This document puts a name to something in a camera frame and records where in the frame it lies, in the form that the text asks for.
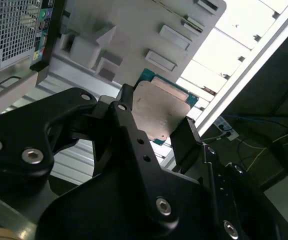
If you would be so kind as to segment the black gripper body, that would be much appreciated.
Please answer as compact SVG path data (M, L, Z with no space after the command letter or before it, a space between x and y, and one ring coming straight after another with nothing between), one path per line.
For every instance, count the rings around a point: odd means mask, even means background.
M143 201L121 168L99 175L53 201L38 221L38 240L215 240L212 211L196 180L163 169L173 193L178 224L157 229L144 214Z

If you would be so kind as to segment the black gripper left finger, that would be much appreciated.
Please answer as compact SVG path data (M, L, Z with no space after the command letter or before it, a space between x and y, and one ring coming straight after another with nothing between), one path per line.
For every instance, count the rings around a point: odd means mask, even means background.
M54 167L54 157L78 140L93 142L94 176L121 168L157 229L172 230L178 211L147 135L132 115L134 89L124 84L120 98L97 101L80 88L0 115L0 192L32 195Z

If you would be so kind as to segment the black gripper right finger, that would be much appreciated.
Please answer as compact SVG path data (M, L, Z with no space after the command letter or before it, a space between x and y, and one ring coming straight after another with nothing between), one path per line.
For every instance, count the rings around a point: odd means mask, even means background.
M183 175L196 170L190 212L197 222L186 223L185 233L199 233L199 240L288 240L286 219L240 165L220 162L191 118L182 120L170 140L174 170Z

